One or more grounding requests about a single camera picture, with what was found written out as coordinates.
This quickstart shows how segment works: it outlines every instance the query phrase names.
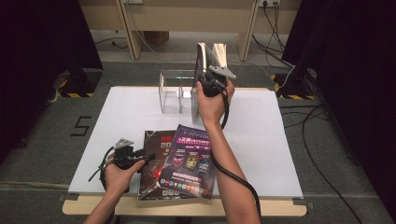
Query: wrist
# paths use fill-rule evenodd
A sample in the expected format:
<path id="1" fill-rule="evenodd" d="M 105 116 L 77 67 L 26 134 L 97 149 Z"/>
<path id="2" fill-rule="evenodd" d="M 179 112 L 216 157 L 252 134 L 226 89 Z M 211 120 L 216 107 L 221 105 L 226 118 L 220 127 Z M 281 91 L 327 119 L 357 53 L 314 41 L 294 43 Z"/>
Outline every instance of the wrist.
<path id="1" fill-rule="evenodd" d="M 218 129 L 221 130 L 221 125 L 217 121 L 204 122 L 204 126 L 205 126 L 205 129 L 206 129 L 207 132 L 215 131 L 215 130 L 218 130 Z"/>
<path id="2" fill-rule="evenodd" d="M 111 191 L 106 191 L 105 195 L 104 195 L 104 199 L 108 200 L 109 202 L 113 202 L 113 203 L 118 203 L 120 198 L 122 197 L 123 192 L 119 193 L 119 192 L 115 192 L 113 190 Z"/>

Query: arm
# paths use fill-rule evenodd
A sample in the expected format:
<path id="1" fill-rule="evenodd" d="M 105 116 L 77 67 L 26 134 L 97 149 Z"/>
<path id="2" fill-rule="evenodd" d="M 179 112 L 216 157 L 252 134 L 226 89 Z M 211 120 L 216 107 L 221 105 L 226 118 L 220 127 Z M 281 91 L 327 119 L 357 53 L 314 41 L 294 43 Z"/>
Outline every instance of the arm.
<path id="1" fill-rule="evenodd" d="M 233 97 L 233 83 L 228 80 L 229 103 Z M 229 146 L 219 121 L 224 114 L 221 95 L 206 97 L 201 83 L 197 83 L 198 110 L 209 136 L 213 155 L 228 171 L 246 180 L 239 163 Z M 249 189 L 221 171 L 216 172 L 220 198 L 228 223 L 261 223 L 254 197 Z"/>
<path id="2" fill-rule="evenodd" d="M 132 176 L 144 164 L 145 161 L 139 161 L 128 170 L 121 170 L 114 163 L 109 164 L 105 172 L 106 193 L 84 223 L 105 223 L 120 201 L 123 192 L 128 189 Z"/>

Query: acrylic box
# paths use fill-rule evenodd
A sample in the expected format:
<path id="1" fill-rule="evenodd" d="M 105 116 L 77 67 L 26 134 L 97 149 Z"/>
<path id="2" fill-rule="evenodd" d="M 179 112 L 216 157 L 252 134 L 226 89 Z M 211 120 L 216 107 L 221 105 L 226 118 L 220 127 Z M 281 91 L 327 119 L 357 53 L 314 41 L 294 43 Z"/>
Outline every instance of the acrylic box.
<path id="1" fill-rule="evenodd" d="M 164 114 L 190 114 L 194 70 L 162 70 L 160 103 Z"/>

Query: hand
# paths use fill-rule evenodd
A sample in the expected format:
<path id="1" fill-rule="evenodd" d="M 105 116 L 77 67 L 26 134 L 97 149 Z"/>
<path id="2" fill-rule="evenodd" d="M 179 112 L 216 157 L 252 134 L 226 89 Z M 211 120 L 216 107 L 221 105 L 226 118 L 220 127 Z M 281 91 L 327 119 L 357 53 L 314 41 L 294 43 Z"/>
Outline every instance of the hand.
<path id="1" fill-rule="evenodd" d="M 121 196 L 123 192 L 128 189 L 134 173 L 136 173 L 144 164 L 145 161 L 138 161 L 128 170 L 121 170 L 116 166 L 116 164 L 110 163 L 106 167 L 105 171 L 106 191 L 113 192 L 114 194 Z"/>
<path id="2" fill-rule="evenodd" d="M 219 124 L 224 114 L 224 102 L 221 94 L 214 97 L 206 97 L 201 82 L 197 82 L 198 111 L 204 125 Z M 228 103 L 231 104 L 235 87 L 230 80 L 227 80 L 226 90 L 228 92 Z"/>

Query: white table surface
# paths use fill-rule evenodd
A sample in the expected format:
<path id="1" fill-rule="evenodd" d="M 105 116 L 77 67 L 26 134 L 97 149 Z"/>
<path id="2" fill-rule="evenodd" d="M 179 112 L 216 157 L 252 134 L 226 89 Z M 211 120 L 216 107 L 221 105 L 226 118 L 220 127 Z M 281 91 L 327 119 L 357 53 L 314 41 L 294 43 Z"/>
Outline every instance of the white table surface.
<path id="1" fill-rule="evenodd" d="M 200 120 L 192 123 L 191 114 L 163 114 L 158 88 L 111 88 L 68 191 L 105 192 L 99 174 L 88 179 L 110 147 L 126 138 L 140 149 L 145 130 L 175 130 L 178 124 L 204 128 Z M 236 89 L 224 134 L 259 196 L 303 198 L 273 91 Z M 130 193 L 138 192 L 139 178 L 134 175 Z M 219 195 L 217 185 L 214 195 Z"/>

